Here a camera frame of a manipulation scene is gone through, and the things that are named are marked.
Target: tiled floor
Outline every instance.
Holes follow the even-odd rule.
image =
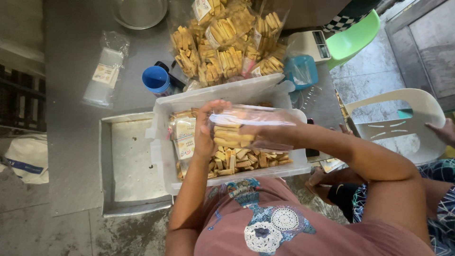
[[[345,103],[404,88],[383,28],[371,44],[343,67],[333,69],[331,75]],[[396,109],[406,107],[405,102],[366,106],[356,110],[353,117],[357,123],[395,119]],[[379,143],[405,152],[418,142],[414,138],[394,138]],[[301,203],[346,223],[337,207],[324,204],[303,188],[306,178],[286,178]],[[102,218],[98,208],[51,217],[48,189],[47,184],[22,184],[11,171],[0,173],[0,256],[164,254],[169,209],[134,217]]]

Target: blue cup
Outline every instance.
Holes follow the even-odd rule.
[[[174,94],[174,87],[169,82],[169,74],[162,67],[148,67],[142,73],[142,82],[157,97],[166,97]]]

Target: blue plastic container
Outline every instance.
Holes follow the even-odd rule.
[[[286,80],[295,85],[295,90],[303,90],[319,81],[318,70],[313,57],[300,55],[292,57],[284,65]]]
[[[142,82],[145,88],[157,97],[166,97],[174,94],[174,87],[169,82],[169,74],[162,67],[148,67],[142,73]]]

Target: green plastic chair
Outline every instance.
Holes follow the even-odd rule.
[[[329,70],[338,65],[344,65],[371,43],[379,31],[379,27],[379,16],[375,10],[372,10],[363,20],[345,31],[329,37],[327,47],[332,55],[332,58],[327,61]]]

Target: pink t-shirt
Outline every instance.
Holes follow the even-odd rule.
[[[207,190],[195,255],[434,255],[410,231],[381,220],[340,225],[303,207],[281,179]]]

